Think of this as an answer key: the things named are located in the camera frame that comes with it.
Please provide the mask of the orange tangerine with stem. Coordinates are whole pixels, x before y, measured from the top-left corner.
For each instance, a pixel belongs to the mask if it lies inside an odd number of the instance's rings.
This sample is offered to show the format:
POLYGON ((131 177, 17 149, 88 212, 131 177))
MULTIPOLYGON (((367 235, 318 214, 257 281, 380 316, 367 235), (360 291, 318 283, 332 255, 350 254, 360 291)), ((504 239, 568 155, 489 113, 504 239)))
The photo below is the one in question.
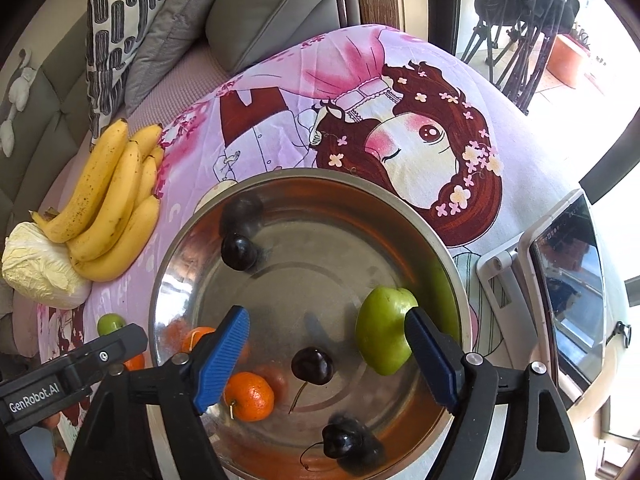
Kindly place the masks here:
POLYGON ((229 415, 240 422, 260 422, 274 408, 274 392, 265 378, 251 372, 233 374, 224 388, 229 415))

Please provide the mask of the black folding chair outside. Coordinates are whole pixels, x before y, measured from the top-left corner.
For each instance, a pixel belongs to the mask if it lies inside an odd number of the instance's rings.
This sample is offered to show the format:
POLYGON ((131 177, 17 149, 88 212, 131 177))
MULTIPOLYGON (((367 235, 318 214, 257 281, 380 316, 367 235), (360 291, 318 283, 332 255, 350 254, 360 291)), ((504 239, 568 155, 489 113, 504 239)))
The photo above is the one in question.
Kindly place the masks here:
POLYGON ((489 82, 527 113, 556 37, 572 30, 579 9, 579 0, 474 0, 478 22, 462 61, 485 47, 489 82))

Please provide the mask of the smartphone on stand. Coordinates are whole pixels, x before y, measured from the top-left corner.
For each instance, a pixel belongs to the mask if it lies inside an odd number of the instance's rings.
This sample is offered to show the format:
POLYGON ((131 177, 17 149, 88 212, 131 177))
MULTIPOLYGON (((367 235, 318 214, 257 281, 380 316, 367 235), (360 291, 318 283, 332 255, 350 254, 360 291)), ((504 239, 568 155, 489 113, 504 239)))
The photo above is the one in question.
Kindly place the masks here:
POLYGON ((553 380, 585 392, 603 370, 606 299, 584 192, 570 192, 522 233, 516 262, 553 380))

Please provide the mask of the black white patterned pillow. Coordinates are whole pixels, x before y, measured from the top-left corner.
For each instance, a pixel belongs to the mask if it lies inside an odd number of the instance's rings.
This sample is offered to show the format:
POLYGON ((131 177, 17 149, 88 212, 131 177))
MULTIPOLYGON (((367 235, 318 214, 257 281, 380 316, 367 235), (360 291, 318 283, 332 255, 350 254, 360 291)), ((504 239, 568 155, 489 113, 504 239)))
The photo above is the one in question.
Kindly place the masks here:
POLYGON ((91 145, 125 99, 129 67, 166 0, 88 0, 86 81, 91 145))

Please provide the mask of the white plush toy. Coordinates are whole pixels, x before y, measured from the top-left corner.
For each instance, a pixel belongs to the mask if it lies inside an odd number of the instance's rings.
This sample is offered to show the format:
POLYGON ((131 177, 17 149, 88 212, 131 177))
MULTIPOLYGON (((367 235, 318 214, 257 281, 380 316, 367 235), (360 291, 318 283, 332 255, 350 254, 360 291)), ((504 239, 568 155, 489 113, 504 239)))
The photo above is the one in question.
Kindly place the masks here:
POLYGON ((18 113, 21 113, 27 105, 30 87, 35 80, 37 71, 29 65, 32 59, 32 50, 24 48, 20 51, 21 63, 17 69, 17 76, 9 84, 6 92, 6 100, 9 103, 6 118, 1 122, 1 151, 9 158, 14 150, 15 133, 13 121, 18 113))

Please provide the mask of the napa cabbage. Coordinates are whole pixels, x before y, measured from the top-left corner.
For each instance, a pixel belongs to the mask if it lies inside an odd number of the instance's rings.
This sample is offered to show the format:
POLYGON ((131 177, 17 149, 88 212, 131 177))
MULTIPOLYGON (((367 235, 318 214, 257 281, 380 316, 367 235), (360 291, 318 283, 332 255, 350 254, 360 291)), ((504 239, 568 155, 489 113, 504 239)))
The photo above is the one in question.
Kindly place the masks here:
POLYGON ((19 223, 6 238, 1 271, 22 296, 58 309, 81 306, 92 289, 73 268, 66 246, 51 242, 34 222, 19 223))

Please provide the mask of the green jujube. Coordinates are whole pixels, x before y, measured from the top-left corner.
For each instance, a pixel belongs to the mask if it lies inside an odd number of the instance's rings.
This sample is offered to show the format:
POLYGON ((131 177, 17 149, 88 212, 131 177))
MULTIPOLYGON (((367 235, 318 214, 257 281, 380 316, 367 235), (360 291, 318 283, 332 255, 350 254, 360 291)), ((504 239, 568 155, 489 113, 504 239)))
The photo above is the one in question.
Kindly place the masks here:
POLYGON ((119 314, 107 313, 102 315, 98 319, 98 324, 96 324, 96 330, 98 331, 98 334, 100 336, 106 336, 108 334, 116 332, 116 330, 120 330, 126 324, 127 322, 119 314))
POLYGON ((378 286, 358 311, 355 344, 363 361, 381 376, 398 372, 411 356, 405 317, 418 300, 410 290, 378 286))

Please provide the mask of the middle banana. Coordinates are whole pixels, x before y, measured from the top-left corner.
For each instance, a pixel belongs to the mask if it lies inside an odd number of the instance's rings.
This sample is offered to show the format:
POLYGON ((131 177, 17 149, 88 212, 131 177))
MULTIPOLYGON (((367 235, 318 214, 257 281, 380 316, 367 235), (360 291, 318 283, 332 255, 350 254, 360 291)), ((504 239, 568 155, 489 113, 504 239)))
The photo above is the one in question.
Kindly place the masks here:
POLYGON ((134 209, 141 167, 139 144, 129 141, 92 225, 66 243, 74 260, 86 262, 99 258, 119 240, 134 209))

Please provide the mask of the orange flower pot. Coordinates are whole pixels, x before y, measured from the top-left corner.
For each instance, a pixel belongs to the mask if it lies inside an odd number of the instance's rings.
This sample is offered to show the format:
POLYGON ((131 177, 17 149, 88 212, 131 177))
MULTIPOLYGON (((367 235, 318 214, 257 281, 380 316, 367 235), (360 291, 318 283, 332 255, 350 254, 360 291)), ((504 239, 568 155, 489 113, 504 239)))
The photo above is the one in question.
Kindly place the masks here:
POLYGON ((585 78, 589 51, 571 36, 555 37, 547 63, 548 72, 567 87, 576 89, 585 78))

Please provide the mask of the cartoon print tablecloth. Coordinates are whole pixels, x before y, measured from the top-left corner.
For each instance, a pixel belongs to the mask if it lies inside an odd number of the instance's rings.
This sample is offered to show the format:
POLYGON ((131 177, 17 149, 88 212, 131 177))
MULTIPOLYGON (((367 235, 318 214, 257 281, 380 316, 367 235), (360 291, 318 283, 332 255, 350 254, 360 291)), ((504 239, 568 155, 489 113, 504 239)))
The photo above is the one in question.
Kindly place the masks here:
POLYGON ((562 129, 524 116, 471 67, 382 25, 315 36, 234 77, 195 48, 127 119, 164 127, 160 222, 136 263, 85 306, 39 310, 43 359, 94 338, 102 314, 144 322, 160 258, 216 194, 256 174, 320 168, 381 185, 422 214, 457 265, 475 349, 511 363, 476 265, 566 193, 596 136, 590 119, 562 129))

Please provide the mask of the stemmed dark cherry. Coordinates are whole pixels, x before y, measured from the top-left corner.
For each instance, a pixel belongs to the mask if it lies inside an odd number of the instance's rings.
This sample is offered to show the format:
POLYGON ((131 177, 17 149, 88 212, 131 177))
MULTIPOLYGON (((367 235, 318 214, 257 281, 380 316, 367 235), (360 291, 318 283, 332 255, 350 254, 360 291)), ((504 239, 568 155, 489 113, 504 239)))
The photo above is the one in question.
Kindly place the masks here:
POLYGON ((302 382, 288 411, 292 413, 308 385, 324 386, 334 376, 333 359, 317 347, 306 347, 295 353, 291 361, 292 374, 302 382))

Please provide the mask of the round steel tray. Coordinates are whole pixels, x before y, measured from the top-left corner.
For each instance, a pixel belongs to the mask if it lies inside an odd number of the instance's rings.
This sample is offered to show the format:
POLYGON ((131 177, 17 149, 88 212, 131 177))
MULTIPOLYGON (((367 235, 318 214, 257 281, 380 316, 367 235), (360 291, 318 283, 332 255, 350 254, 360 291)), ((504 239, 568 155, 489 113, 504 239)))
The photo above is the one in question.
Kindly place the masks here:
POLYGON ((448 413, 433 400, 416 362, 390 376, 361 359, 352 336, 357 312, 378 286, 410 290, 444 333, 472 344, 470 309, 448 250, 406 203, 368 181, 328 170, 283 170, 233 185, 199 209, 169 245, 150 305, 155 364, 178 352, 196 326, 218 325, 233 306, 250 315, 240 370, 264 374, 277 404, 260 422, 230 417, 224 404, 202 417, 221 463, 245 479, 359 479, 323 455, 321 430, 336 414, 355 417, 384 448, 375 479, 390 478, 424 454, 448 413), (244 272, 224 264, 229 233, 249 238, 257 263, 244 272), (291 372, 295 353, 325 351, 334 362, 324 386, 291 372))

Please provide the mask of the bottom banana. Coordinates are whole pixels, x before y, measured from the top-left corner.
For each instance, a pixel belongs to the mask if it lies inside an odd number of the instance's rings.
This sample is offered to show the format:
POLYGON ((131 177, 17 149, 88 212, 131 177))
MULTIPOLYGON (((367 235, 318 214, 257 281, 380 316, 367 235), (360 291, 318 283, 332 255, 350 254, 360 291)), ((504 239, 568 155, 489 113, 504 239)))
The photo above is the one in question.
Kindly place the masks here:
POLYGON ((87 280, 105 283, 124 274, 136 261, 150 240, 160 218, 160 200, 150 195, 132 213, 122 236, 103 256, 80 262, 70 258, 72 267, 87 280))

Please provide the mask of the small hidden banana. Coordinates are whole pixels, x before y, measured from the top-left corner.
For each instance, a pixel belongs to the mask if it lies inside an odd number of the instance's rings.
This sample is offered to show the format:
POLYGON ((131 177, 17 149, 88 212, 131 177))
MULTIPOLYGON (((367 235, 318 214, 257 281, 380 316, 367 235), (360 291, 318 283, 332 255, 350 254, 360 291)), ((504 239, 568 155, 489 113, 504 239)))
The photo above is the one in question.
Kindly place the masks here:
POLYGON ((155 186, 157 170, 164 158, 164 150, 160 146, 160 135, 163 128, 160 124, 146 126, 137 131, 131 138, 138 144, 142 157, 141 177, 134 206, 139 206, 152 194, 155 186))

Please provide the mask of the grey sofa cushion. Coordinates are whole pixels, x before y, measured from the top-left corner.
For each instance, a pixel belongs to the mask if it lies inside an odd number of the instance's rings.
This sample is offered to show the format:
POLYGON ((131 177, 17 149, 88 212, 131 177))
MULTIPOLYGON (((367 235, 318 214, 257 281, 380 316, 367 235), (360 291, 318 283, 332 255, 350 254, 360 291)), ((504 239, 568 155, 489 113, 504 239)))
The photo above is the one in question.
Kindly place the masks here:
POLYGON ((307 39, 359 23, 358 0, 215 0, 205 30, 214 58, 234 75, 307 39))

